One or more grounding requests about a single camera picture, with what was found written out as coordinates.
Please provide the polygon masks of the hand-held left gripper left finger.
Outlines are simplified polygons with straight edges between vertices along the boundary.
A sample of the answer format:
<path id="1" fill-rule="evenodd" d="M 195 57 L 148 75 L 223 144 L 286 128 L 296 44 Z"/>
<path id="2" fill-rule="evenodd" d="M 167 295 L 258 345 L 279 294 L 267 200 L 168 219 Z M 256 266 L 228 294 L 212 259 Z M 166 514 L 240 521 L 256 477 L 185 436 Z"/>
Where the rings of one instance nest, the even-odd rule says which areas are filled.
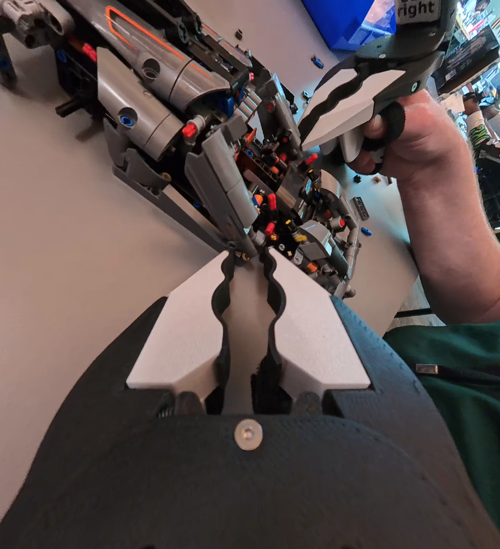
<path id="1" fill-rule="evenodd" d="M 221 252 L 161 300 L 162 309 L 127 377 L 130 389 L 193 393 L 208 414 L 221 414 L 230 375 L 223 313 L 231 303 L 233 251 Z"/>

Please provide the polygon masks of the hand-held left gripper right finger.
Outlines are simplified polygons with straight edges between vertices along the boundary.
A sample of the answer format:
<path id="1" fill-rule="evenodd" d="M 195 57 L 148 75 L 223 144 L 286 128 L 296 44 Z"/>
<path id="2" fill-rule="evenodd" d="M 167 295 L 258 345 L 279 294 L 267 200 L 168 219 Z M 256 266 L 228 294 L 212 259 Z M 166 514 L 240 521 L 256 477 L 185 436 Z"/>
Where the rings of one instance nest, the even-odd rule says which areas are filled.
<path id="1" fill-rule="evenodd" d="M 251 377 L 257 414 L 288 414 L 301 395 L 367 390 L 371 380 L 330 294 L 274 248 L 260 261 L 275 316 L 267 354 Z"/>

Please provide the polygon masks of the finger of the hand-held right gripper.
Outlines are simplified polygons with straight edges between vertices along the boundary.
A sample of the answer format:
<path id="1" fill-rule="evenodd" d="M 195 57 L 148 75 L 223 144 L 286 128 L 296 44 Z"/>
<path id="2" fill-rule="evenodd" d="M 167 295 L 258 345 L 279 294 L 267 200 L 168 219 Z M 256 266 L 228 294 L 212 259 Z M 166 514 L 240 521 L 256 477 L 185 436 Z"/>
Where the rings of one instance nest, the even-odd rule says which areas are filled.
<path id="1" fill-rule="evenodd" d="M 301 117 L 301 148 L 310 150 L 360 127 L 393 102 L 387 90 L 405 76 L 401 69 L 361 79 L 342 69 L 317 89 Z"/>
<path id="2" fill-rule="evenodd" d="M 298 130 L 301 138 L 337 138 L 348 131 L 348 107 L 343 101 L 359 89 L 359 74 L 353 67 L 329 71 L 302 114 Z"/>

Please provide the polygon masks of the grey lego cylinder assembly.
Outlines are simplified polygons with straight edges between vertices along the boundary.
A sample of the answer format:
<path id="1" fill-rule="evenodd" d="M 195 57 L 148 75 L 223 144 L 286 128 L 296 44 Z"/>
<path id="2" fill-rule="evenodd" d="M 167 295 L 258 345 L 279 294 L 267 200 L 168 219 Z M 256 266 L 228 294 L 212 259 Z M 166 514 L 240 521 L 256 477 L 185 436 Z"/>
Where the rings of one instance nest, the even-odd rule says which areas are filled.
<path id="1" fill-rule="evenodd" d="M 258 251 L 249 233 L 258 213 L 222 128 L 202 142 L 199 154 L 187 154 L 184 171 L 228 245 L 255 257 Z"/>

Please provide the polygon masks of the large grey lego vehicle model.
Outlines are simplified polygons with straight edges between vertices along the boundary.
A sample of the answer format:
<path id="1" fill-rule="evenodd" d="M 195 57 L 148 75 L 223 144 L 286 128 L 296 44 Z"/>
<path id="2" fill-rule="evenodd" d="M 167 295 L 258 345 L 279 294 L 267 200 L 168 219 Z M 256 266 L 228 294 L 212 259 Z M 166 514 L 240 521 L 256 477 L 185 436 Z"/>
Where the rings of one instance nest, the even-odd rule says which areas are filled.
<path id="1" fill-rule="evenodd" d="M 6 34 L 53 49 L 69 98 L 56 114 L 83 110 L 103 123 L 116 177 L 242 264 L 250 258 L 224 240 L 184 171 L 187 154 L 222 128 L 258 213 L 257 255 L 275 248 L 330 294 L 354 296 L 359 219 L 303 152 L 293 96 L 184 1 L 0 1 L 0 83 L 12 89 Z"/>

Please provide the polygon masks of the person's right forearm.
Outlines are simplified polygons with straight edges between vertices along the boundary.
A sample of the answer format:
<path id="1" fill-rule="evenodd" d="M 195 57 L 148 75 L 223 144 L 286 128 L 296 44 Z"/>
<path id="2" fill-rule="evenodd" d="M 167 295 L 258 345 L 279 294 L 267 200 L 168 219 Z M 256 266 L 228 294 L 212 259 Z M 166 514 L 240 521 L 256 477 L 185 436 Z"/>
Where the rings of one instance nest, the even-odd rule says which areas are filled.
<path id="1" fill-rule="evenodd" d="M 397 177 L 425 295 L 447 325 L 500 321 L 500 243 L 473 166 L 429 166 Z"/>

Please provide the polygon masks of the person's right hand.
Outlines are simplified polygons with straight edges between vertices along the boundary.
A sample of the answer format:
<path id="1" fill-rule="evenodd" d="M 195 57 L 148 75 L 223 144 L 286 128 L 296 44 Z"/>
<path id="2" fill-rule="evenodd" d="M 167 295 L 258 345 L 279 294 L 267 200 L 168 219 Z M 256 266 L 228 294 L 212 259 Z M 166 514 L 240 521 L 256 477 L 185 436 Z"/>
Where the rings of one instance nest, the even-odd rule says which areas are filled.
<path id="1" fill-rule="evenodd" d="M 426 90 L 399 98 L 405 124 L 401 136 L 385 146 L 379 173 L 410 182 L 475 183 L 471 151 L 447 113 Z"/>

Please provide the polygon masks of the dark printed box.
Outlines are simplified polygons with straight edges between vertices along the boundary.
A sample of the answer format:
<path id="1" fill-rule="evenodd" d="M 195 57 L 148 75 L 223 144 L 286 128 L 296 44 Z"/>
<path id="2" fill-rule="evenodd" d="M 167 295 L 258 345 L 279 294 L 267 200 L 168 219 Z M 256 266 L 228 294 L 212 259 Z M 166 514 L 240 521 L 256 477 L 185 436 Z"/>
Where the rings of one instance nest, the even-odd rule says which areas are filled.
<path id="1" fill-rule="evenodd" d="M 439 96 L 451 94 L 478 79 L 500 61 L 500 43 L 490 26 L 445 57 L 433 73 Z"/>

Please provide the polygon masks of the blue plastic bin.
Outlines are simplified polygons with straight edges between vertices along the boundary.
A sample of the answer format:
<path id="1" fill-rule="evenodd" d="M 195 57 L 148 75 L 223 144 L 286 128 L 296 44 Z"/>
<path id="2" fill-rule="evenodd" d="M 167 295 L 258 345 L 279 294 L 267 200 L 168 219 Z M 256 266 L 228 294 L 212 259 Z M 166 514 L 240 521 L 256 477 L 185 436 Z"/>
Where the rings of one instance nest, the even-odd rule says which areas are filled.
<path id="1" fill-rule="evenodd" d="M 357 51 L 396 32 L 394 1 L 302 1 L 331 51 Z"/>

